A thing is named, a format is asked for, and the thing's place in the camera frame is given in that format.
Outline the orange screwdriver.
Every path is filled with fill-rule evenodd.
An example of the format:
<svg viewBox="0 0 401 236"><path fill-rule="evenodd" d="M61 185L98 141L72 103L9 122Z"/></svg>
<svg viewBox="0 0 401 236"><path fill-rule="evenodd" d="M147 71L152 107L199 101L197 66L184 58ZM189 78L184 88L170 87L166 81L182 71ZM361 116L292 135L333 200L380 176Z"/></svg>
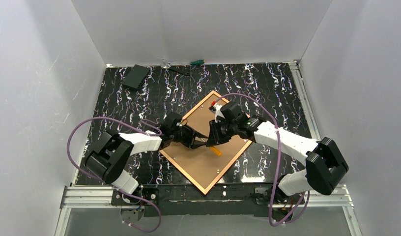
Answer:
<svg viewBox="0 0 401 236"><path fill-rule="evenodd" d="M210 146L208 147L214 154L216 154L217 156L221 156L222 152L220 150L218 150L216 147L214 146Z"/></svg>

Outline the orange wooden picture frame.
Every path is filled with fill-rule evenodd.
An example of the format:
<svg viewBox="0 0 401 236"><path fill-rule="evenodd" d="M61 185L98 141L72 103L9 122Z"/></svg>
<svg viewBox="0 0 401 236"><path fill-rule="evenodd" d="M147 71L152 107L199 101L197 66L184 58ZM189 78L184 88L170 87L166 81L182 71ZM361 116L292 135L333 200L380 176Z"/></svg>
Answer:
<svg viewBox="0 0 401 236"><path fill-rule="evenodd" d="M220 96L218 92L211 91L183 116L185 123L196 131L208 135L209 121L214 119L209 107ZM222 152L221 156L217 156L205 146L190 149L178 143L171 143L159 152L206 195L251 143L249 140L234 136L228 143L215 146Z"/></svg>

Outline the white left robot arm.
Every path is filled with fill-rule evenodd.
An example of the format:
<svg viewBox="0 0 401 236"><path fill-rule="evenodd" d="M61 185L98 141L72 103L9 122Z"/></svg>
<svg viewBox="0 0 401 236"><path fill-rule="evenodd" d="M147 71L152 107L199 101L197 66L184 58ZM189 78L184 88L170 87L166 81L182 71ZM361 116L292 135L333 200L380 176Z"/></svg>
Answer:
<svg viewBox="0 0 401 236"><path fill-rule="evenodd" d="M85 167L105 184L127 194L133 194L139 183L126 170L131 155L159 151L171 143L181 143L190 149L205 145L206 135L184 123L180 114L171 112L161 123L143 119L151 129L126 134L107 130L91 145Z"/></svg>

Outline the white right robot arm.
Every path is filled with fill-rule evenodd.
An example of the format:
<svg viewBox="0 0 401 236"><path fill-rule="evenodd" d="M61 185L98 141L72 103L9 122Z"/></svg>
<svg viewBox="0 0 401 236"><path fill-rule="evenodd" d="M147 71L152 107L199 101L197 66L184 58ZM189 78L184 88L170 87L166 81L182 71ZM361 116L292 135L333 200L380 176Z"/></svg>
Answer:
<svg viewBox="0 0 401 236"><path fill-rule="evenodd" d="M215 118L209 122L206 146L222 145L239 136L253 143L281 148L283 153L302 163L303 171L285 174L277 180L277 196L285 198L310 190L331 195L349 170L337 144L330 138L316 140L276 128L263 117L247 115L233 102L225 105L213 102L209 110Z"/></svg>

